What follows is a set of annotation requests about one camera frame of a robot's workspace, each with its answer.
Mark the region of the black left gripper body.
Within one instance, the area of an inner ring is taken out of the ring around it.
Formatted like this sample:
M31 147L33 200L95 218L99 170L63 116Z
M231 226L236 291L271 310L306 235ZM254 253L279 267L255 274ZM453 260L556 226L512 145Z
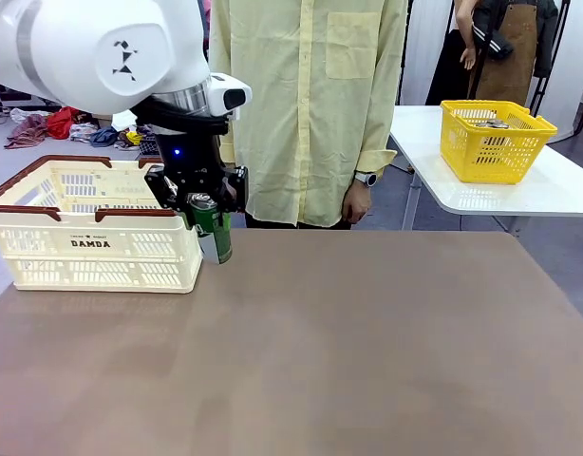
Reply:
M182 193L218 194L225 176L219 140L207 133L156 134L165 176Z

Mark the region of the person's left hand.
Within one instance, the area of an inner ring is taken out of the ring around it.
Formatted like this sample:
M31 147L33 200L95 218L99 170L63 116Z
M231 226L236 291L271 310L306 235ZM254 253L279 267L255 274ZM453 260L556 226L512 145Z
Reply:
M350 224L358 223L371 207L371 191L362 182L355 180L348 188L344 201L343 219Z

